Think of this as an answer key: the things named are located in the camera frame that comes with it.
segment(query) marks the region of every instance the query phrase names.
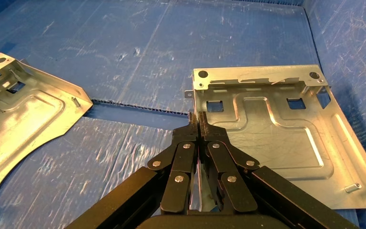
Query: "sheet metal part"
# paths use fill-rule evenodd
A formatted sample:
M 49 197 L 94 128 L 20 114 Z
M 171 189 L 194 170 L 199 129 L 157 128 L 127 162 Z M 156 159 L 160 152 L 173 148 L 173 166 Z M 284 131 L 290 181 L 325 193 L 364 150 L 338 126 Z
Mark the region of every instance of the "sheet metal part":
M 195 112 L 262 166 L 332 209 L 366 208 L 366 152 L 318 65 L 194 69 L 193 88 Z
M 0 53 L 0 183 L 92 105 L 82 88 Z

